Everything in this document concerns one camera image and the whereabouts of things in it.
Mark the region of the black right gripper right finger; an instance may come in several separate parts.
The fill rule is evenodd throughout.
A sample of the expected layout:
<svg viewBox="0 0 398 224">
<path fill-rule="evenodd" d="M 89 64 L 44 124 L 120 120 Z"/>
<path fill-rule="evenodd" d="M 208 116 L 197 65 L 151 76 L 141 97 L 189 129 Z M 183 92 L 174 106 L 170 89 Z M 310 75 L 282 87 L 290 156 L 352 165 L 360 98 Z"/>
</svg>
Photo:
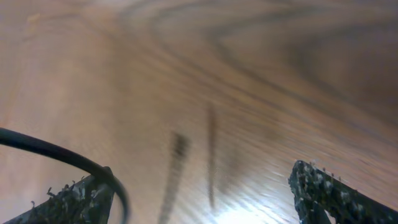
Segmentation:
<svg viewBox="0 0 398 224">
<path fill-rule="evenodd" d="M 303 224 L 397 224 L 393 210 L 345 185 L 312 163 L 296 161 L 288 179 Z"/>
</svg>

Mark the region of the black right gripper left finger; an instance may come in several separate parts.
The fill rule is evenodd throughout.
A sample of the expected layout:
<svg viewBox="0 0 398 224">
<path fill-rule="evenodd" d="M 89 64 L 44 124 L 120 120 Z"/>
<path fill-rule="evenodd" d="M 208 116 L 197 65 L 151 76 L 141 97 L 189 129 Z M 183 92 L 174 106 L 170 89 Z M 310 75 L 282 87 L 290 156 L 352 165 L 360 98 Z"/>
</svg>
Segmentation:
<svg viewBox="0 0 398 224">
<path fill-rule="evenodd" d="M 46 202 L 5 224 L 107 224 L 114 190 L 89 175 L 56 194 L 48 189 L 47 195 Z"/>
</svg>

